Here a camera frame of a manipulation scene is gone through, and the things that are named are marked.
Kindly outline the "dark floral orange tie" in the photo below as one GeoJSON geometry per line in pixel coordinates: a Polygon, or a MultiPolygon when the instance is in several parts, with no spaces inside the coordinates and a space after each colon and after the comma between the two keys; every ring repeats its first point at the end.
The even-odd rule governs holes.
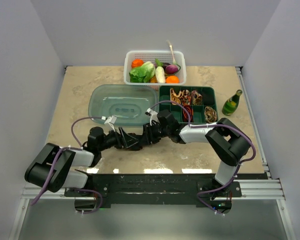
{"type": "Polygon", "coordinates": [[[132,146],[130,146],[127,150],[128,151],[140,151],[143,149],[143,136],[141,134],[136,134],[136,133],[129,133],[130,136],[136,138],[138,142],[132,146]]]}

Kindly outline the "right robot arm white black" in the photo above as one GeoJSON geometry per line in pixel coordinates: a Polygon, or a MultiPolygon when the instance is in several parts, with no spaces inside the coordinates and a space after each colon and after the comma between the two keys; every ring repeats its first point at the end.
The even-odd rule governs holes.
{"type": "Polygon", "coordinates": [[[195,125],[179,123],[168,110],[156,112],[148,108],[145,114],[150,117],[147,140],[152,144],[164,137],[177,144],[209,143],[220,159],[213,192],[223,197],[231,190],[229,182],[251,147],[251,140],[230,120],[222,118],[216,123],[195,125]]]}

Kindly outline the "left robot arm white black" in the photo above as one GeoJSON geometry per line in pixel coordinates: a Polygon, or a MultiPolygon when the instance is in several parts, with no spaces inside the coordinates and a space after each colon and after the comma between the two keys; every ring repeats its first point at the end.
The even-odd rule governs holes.
{"type": "Polygon", "coordinates": [[[108,134],[101,127],[93,127],[83,149],[47,143],[25,171],[24,179],[43,191],[55,193],[66,183],[71,167],[94,167],[101,160],[102,151],[112,147],[135,148],[141,138],[140,134],[126,133],[122,127],[108,134]]]}

